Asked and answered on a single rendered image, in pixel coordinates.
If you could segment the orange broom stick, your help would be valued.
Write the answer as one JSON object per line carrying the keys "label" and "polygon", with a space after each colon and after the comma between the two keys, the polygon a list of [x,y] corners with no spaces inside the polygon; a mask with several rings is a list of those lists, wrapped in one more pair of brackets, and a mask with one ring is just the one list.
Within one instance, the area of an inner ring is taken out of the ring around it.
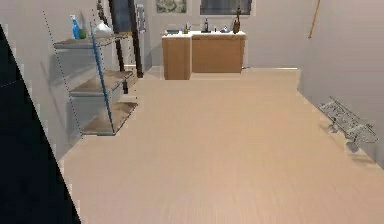
{"label": "orange broom stick", "polygon": [[314,10],[314,13],[313,13],[311,27],[310,27],[310,31],[309,31],[309,34],[308,34],[308,39],[311,39],[312,36],[313,36],[313,32],[314,32],[314,28],[315,28],[315,24],[316,24],[316,20],[317,20],[317,14],[318,14],[318,10],[319,10],[320,4],[321,4],[321,0],[316,0],[316,7],[315,7],[315,10]]}

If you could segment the framed wall picture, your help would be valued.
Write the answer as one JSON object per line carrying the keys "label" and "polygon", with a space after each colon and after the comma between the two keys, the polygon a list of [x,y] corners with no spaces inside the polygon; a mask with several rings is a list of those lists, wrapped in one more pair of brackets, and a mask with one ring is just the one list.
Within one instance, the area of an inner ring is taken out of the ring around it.
{"label": "framed wall picture", "polygon": [[158,13],[185,13],[187,11],[186,0],[156,0]]}

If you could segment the blue spray bottle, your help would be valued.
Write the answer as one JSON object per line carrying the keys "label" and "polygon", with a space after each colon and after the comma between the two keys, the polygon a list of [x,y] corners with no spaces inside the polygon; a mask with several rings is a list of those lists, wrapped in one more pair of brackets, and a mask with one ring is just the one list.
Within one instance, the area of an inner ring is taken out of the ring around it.
{"label": "blue spray bottle", "polygon": [[70,18],[71,18],[71,21],[72,21],[72,33],[73,33],[74,39],[78,40],[78,39],[80,39],[80,35],[79,35],[80,28],[78,26],[78,23],[77,23],[77,20],[76,20],[76,16],[71,14]]}

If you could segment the dark wooden door frame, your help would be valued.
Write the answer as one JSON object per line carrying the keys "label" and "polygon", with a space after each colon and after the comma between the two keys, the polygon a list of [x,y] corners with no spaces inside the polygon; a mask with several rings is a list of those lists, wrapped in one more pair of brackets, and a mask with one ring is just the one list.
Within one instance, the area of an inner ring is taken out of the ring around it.
{"label": "dark wooden door frame", "polygon": [[108,0],[112,20],[113,33],[119,38],[116,40],[116,51],[121,72],[125,71],[121,40],[132,38],[135,66],[139,78],[143,77],[138,22],[134,0]]}

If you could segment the dark window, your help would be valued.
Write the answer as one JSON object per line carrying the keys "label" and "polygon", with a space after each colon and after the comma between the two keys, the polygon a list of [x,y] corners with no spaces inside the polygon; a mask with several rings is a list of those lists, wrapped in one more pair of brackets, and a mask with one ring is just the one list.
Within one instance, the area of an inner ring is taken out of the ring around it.
{"label": "dark window", "polygon": [[252,0],[201,0],[201,15],[235,15],[238,10],[241,15],[250,15]]}

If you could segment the white lumpy bag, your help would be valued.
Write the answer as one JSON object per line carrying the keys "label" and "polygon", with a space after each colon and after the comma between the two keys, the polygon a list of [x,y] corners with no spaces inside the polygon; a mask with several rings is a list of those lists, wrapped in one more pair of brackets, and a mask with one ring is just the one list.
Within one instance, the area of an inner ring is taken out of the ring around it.
{"label": "white lumpy bag", "polygon": [[101,21],[94,29],[93,34],[95,37],[108,37],[113,34],[112,29]]}

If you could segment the brown tall bottle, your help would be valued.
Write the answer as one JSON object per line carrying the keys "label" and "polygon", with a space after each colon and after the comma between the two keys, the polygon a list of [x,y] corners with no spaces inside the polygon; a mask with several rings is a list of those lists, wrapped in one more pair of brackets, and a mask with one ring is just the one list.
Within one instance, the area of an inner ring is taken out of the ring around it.
{"label": "brown tall bottle", "polygon": [[237,8],[237,11],[236,11],[236,17],[235,17],[235,20],[234,20],[234,23],[233,23],[233,33],[234,34],[237,34],[240,30],[240,14],[241,14],[241,9],[240,7]]}

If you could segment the wooden kitchen counter cabinet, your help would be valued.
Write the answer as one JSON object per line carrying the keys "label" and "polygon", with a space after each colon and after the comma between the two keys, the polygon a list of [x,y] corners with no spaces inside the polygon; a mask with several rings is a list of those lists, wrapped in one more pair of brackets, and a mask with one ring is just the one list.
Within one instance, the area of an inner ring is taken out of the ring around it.
{"label": "wooden kitchen counter cabinet", "polygon": [[189,80],[192,73],[240,73],[246,33],[190,31],[162,36],[166,80]]}

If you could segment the wooden shelf rack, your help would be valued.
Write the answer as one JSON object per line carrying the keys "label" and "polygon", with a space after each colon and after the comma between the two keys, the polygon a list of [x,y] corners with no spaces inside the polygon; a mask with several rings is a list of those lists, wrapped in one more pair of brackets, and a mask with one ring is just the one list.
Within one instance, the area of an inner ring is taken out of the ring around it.
{"label": "wooden shelf rack", "polygon": [[105,66],[103,48],[116,43],[117,34],[95,37],[92,22],[85,39],[52,40],[54,50],[49,83],[61,87],[66,100],[64,128],[70,137],[113,136],[123,126],[137,104],[119,102],[116,91],[127,92],[137,82],[131,70],[121,72]]}

